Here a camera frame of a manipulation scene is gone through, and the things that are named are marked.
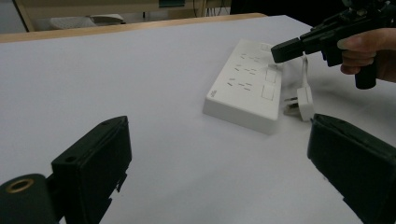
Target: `screw hole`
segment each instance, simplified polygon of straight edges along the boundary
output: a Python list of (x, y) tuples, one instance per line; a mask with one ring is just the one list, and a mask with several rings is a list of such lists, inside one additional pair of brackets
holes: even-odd
[(18, 192), (21, 192), (23, 190), (29, 189), (30, 186), (33, 185), (33, 183), (35, 183), (35, 181), (33, 179), (17, 180), (14, 183), (8, 185), (6, 191), (8, 193), (18, 193)]

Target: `power cord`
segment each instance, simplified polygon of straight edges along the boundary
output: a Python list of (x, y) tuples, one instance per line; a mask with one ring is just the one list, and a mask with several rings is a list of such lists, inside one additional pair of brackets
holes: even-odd
[(308, 85), (308, 59), (305, 55), (303, 59), (303, 81), (302, 87), (297, 89), (297, 96), (286, 99), (288, 104), (285, 107), (285, 115), (300, 114), (303, 121), (311, 120), (315, 115), (314, 101), (312, 99), (311, 87)]

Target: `electrical outlet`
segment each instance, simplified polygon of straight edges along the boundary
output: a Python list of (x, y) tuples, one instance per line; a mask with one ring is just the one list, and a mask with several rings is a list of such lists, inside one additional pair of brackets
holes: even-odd
[(241, 39), (205, 98), (204, 113), (273, 133), (279, 112), (282, 64), (272, 45)]

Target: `hand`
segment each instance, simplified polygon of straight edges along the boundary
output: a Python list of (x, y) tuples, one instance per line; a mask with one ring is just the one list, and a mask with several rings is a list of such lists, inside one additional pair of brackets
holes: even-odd
[(343, 63), (341, 72), (359, 73), (361, 67), (376, 62), (378, 79), (396, 82), (396, 28), (381, 28), (338, 41)]

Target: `white tabletop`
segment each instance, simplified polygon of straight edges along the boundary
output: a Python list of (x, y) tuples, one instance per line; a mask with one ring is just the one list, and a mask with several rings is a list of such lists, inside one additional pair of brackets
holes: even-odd
[[(310, 123), (282, 114), (272, 135), (203, 114), (241, 38), (278, 44), (309, 26), (285, 16), (0, 44), (0, 182), (50, 163), (103, 120), (126, 115), (133, 160), (102, 219), (125, 224), (361, 223), (306, 157)], [(396, 146), (396, 86), (308, 55), (317, 113)], [(281, 99), (301, 60), (285, 63)]]

